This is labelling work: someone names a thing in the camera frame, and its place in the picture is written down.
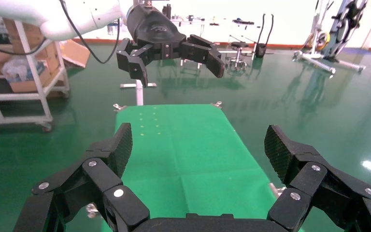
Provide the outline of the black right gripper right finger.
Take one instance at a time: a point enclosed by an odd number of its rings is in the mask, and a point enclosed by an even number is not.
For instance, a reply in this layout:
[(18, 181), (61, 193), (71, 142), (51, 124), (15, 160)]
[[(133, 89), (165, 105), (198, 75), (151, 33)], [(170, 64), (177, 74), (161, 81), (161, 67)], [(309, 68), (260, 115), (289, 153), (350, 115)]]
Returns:
[(371, 185), (333, 167), (311, 145), (289, 139), (270, 125), (265, 154), (285, 189), (267, 219), (297, 232), (312, 208), (346, 232), (371, 232)]

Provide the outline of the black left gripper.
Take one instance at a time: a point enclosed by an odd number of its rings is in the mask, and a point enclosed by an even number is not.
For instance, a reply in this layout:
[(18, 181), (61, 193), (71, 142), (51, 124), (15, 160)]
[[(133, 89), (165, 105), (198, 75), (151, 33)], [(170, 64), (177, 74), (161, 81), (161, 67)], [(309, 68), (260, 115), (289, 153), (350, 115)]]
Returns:
[(217, 45), (202, 37), (186, 35), (158, 9), (144, 4), (132, 6), (126, 25), (133, 40), (124, 38), (117, 46), (118, 68), (129, 73), (131, 79), (148, 86), (146, 66), (153, 60), (182, 58), (206, 65), (216, 77), (222, 78), (225, 63)]

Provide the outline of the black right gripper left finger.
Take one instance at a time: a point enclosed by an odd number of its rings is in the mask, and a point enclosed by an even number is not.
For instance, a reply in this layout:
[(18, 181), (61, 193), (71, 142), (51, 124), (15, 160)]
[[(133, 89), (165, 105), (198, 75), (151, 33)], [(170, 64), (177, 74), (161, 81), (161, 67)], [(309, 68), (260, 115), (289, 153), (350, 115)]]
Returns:
[(132, 232), (149, 209), (123, 184), (133, 146), (131, 125), (92, 143), (81, 160), (37, 182), (14, 226), (16, 232), (63, 232), (86, 205), (94, 204), (114, 232)]

